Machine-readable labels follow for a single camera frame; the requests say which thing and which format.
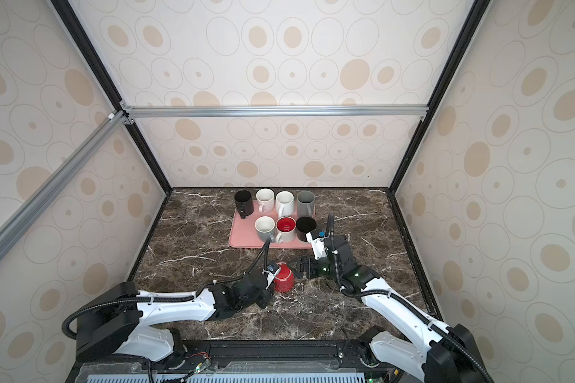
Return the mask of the white black upside-down mug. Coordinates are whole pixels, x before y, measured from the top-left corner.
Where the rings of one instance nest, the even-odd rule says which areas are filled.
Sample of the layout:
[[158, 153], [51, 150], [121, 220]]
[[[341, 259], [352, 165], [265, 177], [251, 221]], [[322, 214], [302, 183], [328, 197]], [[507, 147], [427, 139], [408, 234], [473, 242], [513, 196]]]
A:
[[316, 220], [310, 216], [303, 216], [296, 220], [295, 230], [299, 241], [307, 243], [307, 234], [315, 231], [317, 228]]

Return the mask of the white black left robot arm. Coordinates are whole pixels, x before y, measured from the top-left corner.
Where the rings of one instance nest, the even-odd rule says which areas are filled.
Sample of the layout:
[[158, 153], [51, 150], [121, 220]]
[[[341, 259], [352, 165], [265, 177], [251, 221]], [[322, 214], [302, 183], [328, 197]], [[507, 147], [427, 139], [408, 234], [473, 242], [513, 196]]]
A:
[[271, 263], [263, 271], [181, 293], [153, 293], [122, 282], [70, 314], [62, 333], [75, 340], [79, 362], [123, 354], [176, 365], [185, 346], [178, 330], [162, 324], [230, 319], [253, 304], [265, 308], [279, 273], [280, 267]]

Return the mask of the pale pink mug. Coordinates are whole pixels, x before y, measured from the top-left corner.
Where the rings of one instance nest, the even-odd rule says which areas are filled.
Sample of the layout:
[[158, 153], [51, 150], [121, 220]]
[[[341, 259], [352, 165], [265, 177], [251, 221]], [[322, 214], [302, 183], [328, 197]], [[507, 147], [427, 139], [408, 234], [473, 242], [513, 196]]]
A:
[[275, 193], [270, 188], [262, 188], [256, 193], [258, 212], [268, 214], [275, 209]]

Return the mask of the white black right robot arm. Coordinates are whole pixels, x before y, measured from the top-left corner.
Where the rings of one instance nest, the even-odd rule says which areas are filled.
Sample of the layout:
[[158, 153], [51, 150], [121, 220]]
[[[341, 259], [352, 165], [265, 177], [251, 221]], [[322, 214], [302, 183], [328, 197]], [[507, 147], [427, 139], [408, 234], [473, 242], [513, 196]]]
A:
[[406, 300], [379, 273], [356, 263], [344, 236], [307, 234], [315, 275], [337, 283], [339, 292], [381, 314], [407, 339], [384, 330], [365, 338], [372, 365], [387, 363], [421, 382], [492, 382], [474, 336], [462, 326], [435, 319]]

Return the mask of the red glass cup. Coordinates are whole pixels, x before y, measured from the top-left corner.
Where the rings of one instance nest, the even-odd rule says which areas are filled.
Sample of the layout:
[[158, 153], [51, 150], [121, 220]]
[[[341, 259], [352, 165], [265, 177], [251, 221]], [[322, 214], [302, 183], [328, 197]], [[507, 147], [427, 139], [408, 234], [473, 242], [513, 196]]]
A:
[[295, 286], [294, 273], [287, 263], [279, 263], [278, 266], [280, 267], [280, 270], [274, 279], [275, 292], [281, 294], [288, 293]]

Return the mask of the small grey mug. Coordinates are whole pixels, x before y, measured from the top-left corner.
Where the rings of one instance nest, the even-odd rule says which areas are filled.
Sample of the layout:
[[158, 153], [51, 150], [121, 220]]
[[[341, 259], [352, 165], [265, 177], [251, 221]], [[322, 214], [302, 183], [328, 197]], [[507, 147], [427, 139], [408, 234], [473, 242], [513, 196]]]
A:
[[257, 232], [257, 236], [265, 243], [267, 240], [270, 243], [274, 243], [275, 240], [275, 231], [276, 231], [276, 221], [270, 216], [261, 216], [255, 221], [255, 230]]

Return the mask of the black mug white rim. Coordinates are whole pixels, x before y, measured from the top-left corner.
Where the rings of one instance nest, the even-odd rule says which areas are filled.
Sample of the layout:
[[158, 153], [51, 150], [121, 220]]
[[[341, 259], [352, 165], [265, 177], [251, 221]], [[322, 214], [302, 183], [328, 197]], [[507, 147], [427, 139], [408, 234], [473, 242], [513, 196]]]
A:
[[254, 212], [254, 204], [250, 191], [237, 191], [234, 195], [234, 201], [236, 205], [236, 211], [242, 220], [245, 220]]

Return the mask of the white mug front row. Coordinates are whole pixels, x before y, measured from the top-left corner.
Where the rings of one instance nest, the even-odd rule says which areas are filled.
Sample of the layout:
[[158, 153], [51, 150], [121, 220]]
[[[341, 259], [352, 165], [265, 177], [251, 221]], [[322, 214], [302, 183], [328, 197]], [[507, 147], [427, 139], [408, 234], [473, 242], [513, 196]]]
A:
[[287, 244], [296, 238], [296, 221], [290, 216], [280, 217], [276, 221], [275, 242], [277, 244]]

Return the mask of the white mug with handle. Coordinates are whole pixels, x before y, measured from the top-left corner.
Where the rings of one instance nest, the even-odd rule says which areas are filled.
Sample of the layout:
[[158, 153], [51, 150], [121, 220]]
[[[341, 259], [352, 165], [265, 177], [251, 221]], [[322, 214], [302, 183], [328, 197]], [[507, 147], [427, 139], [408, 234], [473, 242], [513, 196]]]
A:
[[279, 218], [292, 216], [295, 213], [295, 197], [290, 191], [281, 191], [276, 194], [276, 213]]

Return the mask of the tall grey mug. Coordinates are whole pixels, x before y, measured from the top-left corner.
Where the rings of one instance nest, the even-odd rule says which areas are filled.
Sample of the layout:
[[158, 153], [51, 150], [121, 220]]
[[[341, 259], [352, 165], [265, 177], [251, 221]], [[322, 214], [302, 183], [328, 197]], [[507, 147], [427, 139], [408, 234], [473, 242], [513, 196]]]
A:
[[298, 217], [313, 217], [315, 215], [316, 196], [312, 191], [303, 190], [296, 196], [296, 212]]

